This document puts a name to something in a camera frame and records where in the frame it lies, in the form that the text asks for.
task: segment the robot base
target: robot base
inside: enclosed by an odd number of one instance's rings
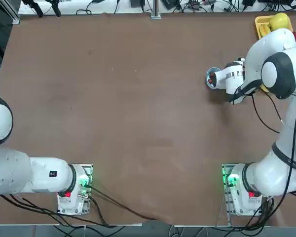
[[[228,222],[230,215],[253,216],[261,206],[262,195],[253,197],[248,193],[242,183],[242,170],[244,164],[223,164],[222,175],[225,190]]]
[[[92,185],[93,165],[72,164],[76,171],[76,182],[71,193],[66,193],[64,197],[57,194],[57,212],[66,215],[84,215],[90,212],[90,188],[82,184]]]

